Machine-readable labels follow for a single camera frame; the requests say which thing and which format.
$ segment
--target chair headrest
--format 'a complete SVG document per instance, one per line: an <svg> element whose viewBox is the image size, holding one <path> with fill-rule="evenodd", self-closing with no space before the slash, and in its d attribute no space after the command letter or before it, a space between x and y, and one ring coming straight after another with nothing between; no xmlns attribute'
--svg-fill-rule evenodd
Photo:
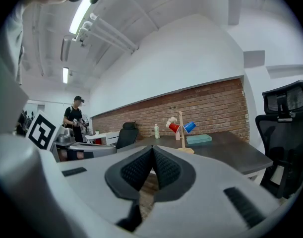
<svg viewBox="0 0 303 238"><path fill-rule="evenodd" d="M135 121L131 121L131 122L125 122L122 127L124 129L136 129L136 122Z"/></svg>
<svg viewBox="0 0 303 238"><path fill-rule="evenodd" d="M303 111L303 80L263 92L262 96L266 114L288 118L291 112Z"/></svg>

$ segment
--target gray table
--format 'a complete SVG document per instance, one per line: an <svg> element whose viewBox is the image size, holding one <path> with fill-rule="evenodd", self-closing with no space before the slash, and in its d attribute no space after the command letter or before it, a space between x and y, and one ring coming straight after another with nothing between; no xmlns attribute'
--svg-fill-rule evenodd
<svg viewBox="0 0 303 238"><path fill-rule="evenodd" d="M228 164L243 175L254 178L254 181L258 184L261 182L265 169L272 166L271 159L228 131L208 135L212 137L212 141L189 145L185 139L185 146L192 148L194 154ZM181 148L181 141L176 141L174 136L161 136L159 139L150 136L135 144L121 148L117 152L142 145L161 145L178 149Z"/></svg>

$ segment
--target office chair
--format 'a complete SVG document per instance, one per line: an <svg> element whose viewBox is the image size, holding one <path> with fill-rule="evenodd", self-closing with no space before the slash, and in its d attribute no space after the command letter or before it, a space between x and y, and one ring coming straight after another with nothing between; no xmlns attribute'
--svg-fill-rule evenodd
<svg viewBox="0 0 303 238"><path fill-rule="evenodd" d="M303 80L262 96L266 114L255 121L273 166L261 185L277 198L288 198L303 181Z"/></svg>
<svg viewBox="0 0 303 238"><path fill-rule="evenodd" d="M125 122L120 130L120 135L116 144L116 149L123 148L131 145L135 142L139 130L135 126L134 122Z"/></svg>

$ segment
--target black t-shirt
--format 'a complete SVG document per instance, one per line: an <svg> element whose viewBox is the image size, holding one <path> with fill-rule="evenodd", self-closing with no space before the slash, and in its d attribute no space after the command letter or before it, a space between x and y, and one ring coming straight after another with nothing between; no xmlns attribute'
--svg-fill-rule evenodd
<svg viewBox="0 0 303 238"><path fill-rule="evenodd" d="M67 117L67 119L69 121L78 122L78 121L80 121L80 119L82 119L82 111L79 108L74 109L73 107L72 107L72 111L71 111L71 107L68 107L65 110L64 116ZM72 128L72 125L67 124L66 128Z"/></svg>

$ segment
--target white bottle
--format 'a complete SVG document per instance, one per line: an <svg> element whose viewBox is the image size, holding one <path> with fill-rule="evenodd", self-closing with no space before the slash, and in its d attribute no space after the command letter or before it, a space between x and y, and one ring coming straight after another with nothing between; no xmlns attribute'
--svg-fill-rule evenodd
<svg viewBox="0 0 303 238"><path fill-rule="evenodd" d="M160 138L159 127L157 124L155 124L155 136L156 136L156 139Z"/></svg>

